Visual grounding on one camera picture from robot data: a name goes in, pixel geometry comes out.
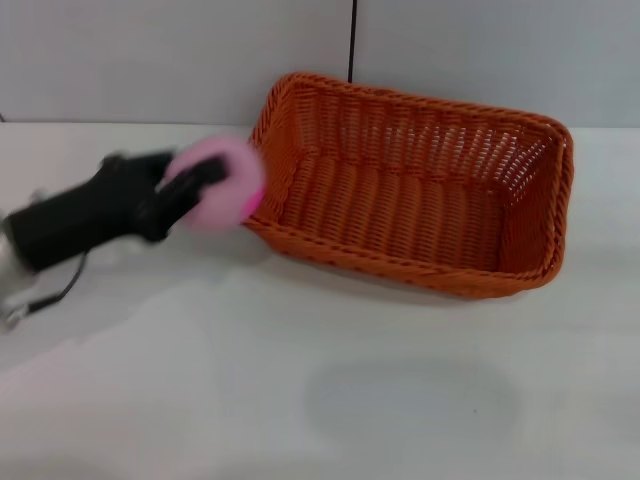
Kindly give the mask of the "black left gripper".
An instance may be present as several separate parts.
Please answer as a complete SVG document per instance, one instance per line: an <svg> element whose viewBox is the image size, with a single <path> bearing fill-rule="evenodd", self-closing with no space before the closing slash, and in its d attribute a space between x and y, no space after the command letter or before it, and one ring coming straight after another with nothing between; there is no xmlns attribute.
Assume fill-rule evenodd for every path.
<svg viewBox="0 0 640 480"><path fill-rule="evenodd" d="M201 190L228 178L225 160L212 157L161 183L173 157L171 150L112 154L86 182L11 213L19 258L39 273L119 237L164 240L200 203Z"/></svg>

